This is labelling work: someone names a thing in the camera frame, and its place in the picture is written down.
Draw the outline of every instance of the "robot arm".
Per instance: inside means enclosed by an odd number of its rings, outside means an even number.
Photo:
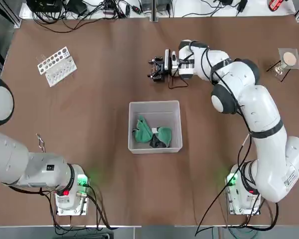
[[[190,43],[188,40],[181,42],[179,55],[184,59],[193,54],[194,60],[185,62],[179,75],[198,75],[210,81],[214,85],[212,104],[223,114],[235,114],[238,103],[256,145],[257,160],[245,163],[243,175],[238,172],[236,184],[229,187],[236,201],[234,214],[241,214],[241,208],[250,209],[258,192],[271,202],[280,201],[299,179],[299,138],[287,138],[274,100],[264,86],[257,85],[260,74],[252,61],[233,61],[223,51]]]
[[[0,125],[12,116],[14,99],[0,79]],[[63,215],[80,215],[85,204],[81,192],[88,184],[82,168],[52,153],[29,153],[21,143],[0,133],[0,182],[18,187],[47,187],[55,191],[56,204]]]

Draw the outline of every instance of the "brown table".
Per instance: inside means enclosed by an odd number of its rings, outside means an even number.
[[[61,24],[52,27],[65,29]],[[195,225],[195,217],[200,220],[223,187],[247,130],[240,117],[217,113],[208,82],[194,77],[188,88],[169,90],[147,78],[148,60],[166,48],[177,49],[183,39],[254,61],[288,134],[299,137],[299,70],[292,70],[283,83],[265,72],[278,60],[277,48],[299,51],[299,23],[292,16],[99,21],[68,34],[24,21],[14,34],[2,74],[14,93],[15,112],[0,131],[33,152],[39,152],[35,134],[40,133],[48,152],[80,164],[100,187],[112,225]],[[50,88],[39,75],[37,59],[64,46],[78,70]],[[167,100],[180,102],[183,149],[132,155],[127,142],[129,102]],[[248,159],[255,158],[253,148]],[[225,224],[224,197],[220,204],[212,207],[205,225]],[[69,223],[69,217],[58,220]],[[242,221],[229,218],[230,224]],[[87,217],[72,223],[95,225],[93,205]],[[252,223],[270,224],[268,210]],[[0,226],[51,224],[45,198],[0,184]],[[278,224],[299,225],[299,181],[280,202]]]

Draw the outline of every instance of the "metal clip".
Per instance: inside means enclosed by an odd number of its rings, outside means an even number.
[[[36,134],[37,138],[39,139],[39,148],[41,149],[42,153],[45,153],[45,143],[41,136],[37,133]]]

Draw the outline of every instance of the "plastic container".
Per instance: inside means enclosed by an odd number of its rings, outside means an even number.
[[[169,148],[152,148],[150,143],[137,143],[133,136],[139,115],[144,116],[150,128],[170,127],[172,139]],[[183,147],[178,101],[131,102],[129,108],[128,148],[134,154],[177,153]]]

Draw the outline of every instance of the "green indicator light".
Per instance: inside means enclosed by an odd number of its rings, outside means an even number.
[[[88,177],[84,174],[78,175],[78,185],[82,186],[84,184],[88,184]]]
[[[230,182],[229,182],[229,186],[233,186],[236,184],[236,181],[237,181],[237,174],[233,174],[233,173],[230,173],[228,176],[227,176],[227,181],[229,181],[230,179]]]

